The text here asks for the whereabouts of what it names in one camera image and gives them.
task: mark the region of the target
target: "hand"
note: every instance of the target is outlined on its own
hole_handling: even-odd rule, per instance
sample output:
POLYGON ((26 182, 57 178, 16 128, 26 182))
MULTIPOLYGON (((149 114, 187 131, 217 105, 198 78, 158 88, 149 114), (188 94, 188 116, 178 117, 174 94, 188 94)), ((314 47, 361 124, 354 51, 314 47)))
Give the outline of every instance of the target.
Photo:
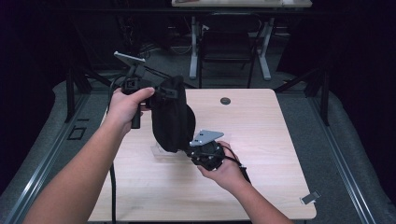
MULTIPOLYGON (((224 153, 226 156, 235 158, 238 160, 236 155, 234 156, 233 153, 228 149, 231 148, 228 143, 221 142, 219 143, 223 146, 224 153)), ((244 187, 246 184, 249 184, 239 169, 238 164, 236 162, 225 159, 223 164, 219 167, 219 169, 215 171, 207 171, 202 166, 197 166, 198 170, 201 171, 204 177, 210 178, 222 188, 230 191, 233 193, 239 188, 244 187)))
POLYGON ((121 88, 116 89, 113 92, 105 122, 120 125, 122 133, 128 133, 131 130, 131 120, 136 113, 137 106, 152 94, 154 94, 154 89, 151 87, 141 89, 131 95, 122 93, 121 88))

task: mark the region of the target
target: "chair backrest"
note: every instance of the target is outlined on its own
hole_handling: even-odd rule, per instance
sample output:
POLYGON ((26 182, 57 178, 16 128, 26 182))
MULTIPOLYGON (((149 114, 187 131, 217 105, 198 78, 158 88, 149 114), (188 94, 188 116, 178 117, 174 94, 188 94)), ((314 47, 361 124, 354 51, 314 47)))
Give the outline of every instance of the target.
POLYGON ((264 26, 261 18, 252 13, 215 12, 201 20, 203 30, 218 32, 260 32, 264 26))

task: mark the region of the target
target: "person's right hand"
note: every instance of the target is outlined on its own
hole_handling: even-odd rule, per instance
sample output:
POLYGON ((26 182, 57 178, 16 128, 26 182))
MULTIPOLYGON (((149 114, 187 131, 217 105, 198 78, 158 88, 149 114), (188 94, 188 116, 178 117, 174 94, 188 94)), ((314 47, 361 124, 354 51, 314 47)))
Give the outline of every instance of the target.
MULTIPOLYGON (((219 143, 223 146, 225 155, 234 158, 233 153, 228 149, 231 148, 230 145, 221 141, 219 141, 219 143)), ((223 164, 219 167, 219 169, 214 171, 207 171, 202 166, 197 167, 204 177, 216 181, 219 186, 230 191, 231 193, 244 187, 246 184, 249 184, 242 175, 238 164, 228 159, 224 159, 223 164)))

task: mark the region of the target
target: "black handle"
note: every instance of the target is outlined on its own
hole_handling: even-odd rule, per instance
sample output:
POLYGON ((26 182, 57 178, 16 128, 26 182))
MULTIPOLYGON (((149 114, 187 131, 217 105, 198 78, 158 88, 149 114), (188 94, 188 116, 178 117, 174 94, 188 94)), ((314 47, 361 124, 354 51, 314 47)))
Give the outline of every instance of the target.
POLYGON ((138 104, 136 113, 134 114, 134 117, 132 118, 131 129, 139 129, 140 128, 140 113, 141 113, 141 108, 140 108, 140 104, 138 104))

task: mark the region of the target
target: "wooden table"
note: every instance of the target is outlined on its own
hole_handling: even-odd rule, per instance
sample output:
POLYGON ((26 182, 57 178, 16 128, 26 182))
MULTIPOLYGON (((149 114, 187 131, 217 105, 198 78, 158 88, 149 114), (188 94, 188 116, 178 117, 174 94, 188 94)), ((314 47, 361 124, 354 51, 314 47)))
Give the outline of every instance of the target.
MULTIPOLYGON (((268 89, 187 90, 188 105, 201 129, 225 133, 223 140, 247 167, 253 186, 291 219, 311 219, 312 203, 276 95, 268 89), (231 99, 222 105, 220 99, 231 99)), ((239 202, 201 175, 184 152, 159 153, 150 112, 141 129, 124 138, 114 161, 117 220, 217 221, 246 220, 239 202)), ((91 221, 111 219, 110 177, 106 179, 91 221)))
MULTIPOLYGON (((240 7, 243 11, 248 11, 247 8, 254 7, 268 7, 268 8, 304 8, 311 7, 312 2, 310 0, 198 0, 184 3, 178 3, 176 0, 172 0, 173 7, 218 7, 219 9, 226 7, 238 8, 240 7)), ((270 70, 268 63, 265 59, 265 53, 268 48, 268 43, 271 37, 272 29, 274 27, 274 18, 271 18, 265 23, 265 27, 262 31, 263 41, 262 49, 259 50, 258 56, 260 66, 262 68, 262 77, 264 80, 271 80, 270 70)), ((191 19, 191 64, 190 64, 190 78, 196 79, 196 71, 198 65, 198 54, 197 54, 197 40, 196 36, 199 34, 196 30, 195 17, 191 19)))

